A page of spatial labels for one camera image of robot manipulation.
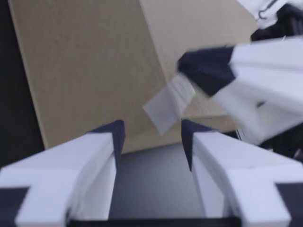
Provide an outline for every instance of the white paper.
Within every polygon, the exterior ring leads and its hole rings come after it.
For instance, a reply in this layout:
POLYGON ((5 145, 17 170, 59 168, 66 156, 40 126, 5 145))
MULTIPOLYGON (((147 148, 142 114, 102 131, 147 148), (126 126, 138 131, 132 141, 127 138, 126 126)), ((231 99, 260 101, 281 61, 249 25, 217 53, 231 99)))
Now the white paper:
POLYGON ((181 118, 196 92, 187 78, 177 75, 160 93, 143 106, 151 121, 164 135, 181 118))

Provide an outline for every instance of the black plastic part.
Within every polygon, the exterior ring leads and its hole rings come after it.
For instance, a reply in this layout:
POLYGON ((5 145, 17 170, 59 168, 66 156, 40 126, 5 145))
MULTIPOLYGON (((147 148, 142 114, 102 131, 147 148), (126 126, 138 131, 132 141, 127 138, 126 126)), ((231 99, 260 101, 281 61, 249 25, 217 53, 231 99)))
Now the black plastic part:
POLYGON ((214 96, 235 80, 229 66, 233 47, 186 52, 178 61, 178 70, 206 94, 214 96))
POLYGON ((68 227, 241 227, 238 218, 72 221, 68 227))
POLYGON ((0 226, 17 227, 15 218, 27 191, 28 188, 0 189, 0 226))
POLYGON ((251 35, 252 41, 303 35, 303 11, 291 4, 285 4, 277 12, 278 21, 251 35))
POLYGON ((118 170, 121 153, 122 153, 122 149, 123 149, 123 144, 124 144, 124 140, 125 140, 124 121, 118 120, 118 121, 112 122, 110 124, 102 125, 92 131, 89 131, 89 133, 105 133, 105 132, 111 132, 113 134, 116 168, 118 170))
POLYGON ((193 136, 195 132, 214 131, 214 129, 197 124, 190 120, 183 120, 181 123, 181 137, 189 169, 192 170, 193 159, 193 136))
POLYGON ((303 183, 276 184, 292 220, 289 227, 303 226, 303 183))

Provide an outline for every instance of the dark background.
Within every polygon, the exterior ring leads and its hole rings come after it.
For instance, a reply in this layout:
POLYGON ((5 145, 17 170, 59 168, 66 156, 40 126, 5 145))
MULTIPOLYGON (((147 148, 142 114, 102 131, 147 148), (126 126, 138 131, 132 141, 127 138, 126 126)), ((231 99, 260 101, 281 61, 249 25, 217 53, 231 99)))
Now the dark background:
POLYGON ((44 150, 7 0, 0 0, 0 167, 44 150))

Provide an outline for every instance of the gray surface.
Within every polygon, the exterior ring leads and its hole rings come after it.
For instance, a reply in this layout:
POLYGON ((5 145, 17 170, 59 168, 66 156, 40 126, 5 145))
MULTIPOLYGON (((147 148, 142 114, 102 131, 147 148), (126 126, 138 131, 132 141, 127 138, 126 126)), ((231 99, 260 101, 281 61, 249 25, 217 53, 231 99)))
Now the gray surface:
POLYGON ((201 216, 181 144, 122 156, 110 219, 201 216))

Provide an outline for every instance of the black surface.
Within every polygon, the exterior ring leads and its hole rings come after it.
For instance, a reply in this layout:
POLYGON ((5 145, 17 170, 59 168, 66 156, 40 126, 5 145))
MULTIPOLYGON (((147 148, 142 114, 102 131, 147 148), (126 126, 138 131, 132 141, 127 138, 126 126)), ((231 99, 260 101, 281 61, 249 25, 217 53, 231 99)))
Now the black surface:
POLYGON ((303 183, 276 184, 292 220, 289 227, 303 226, 303 183))
POLYGON ((193 136, 195 132, 207 132, 214 129, 194 123, 190 120, 183 120, 181 123, 181 137, 189 169, 192 170, 193 158, 193 136))
POLYGON ((27 191, 28 188, 0 189, 0 226, 17 227, 15 217, 27 191))
POLYGON ((291 4, 285 4, 277 12, 278 21, 265 29, 258 29, 251 35, 252 41, 303 35, 303 11, 291 4))
POLYGON ((0 167, 44 150, 7 0, 0 0, 0 167))
POLYGON ((178 61, 178 70, 209 96, 235 80, 229 66, 233 47, 186 52, 178 61))
POLYGON ((264 141, 260 147, 272 148, 275 153, 293 158, 298 149, 303 149, 303 123, 264 141))
POLYGON ((105 132, 111 132, 113 134, 116 168, 119 169, 121 152, 125 140, 124 121, 118 120, 110 124, 102 125, 90 131, 89 133, 105 133, 105 132))
POLYGON ((72 221, 68 227, 240 227, 238 218, 72 221))

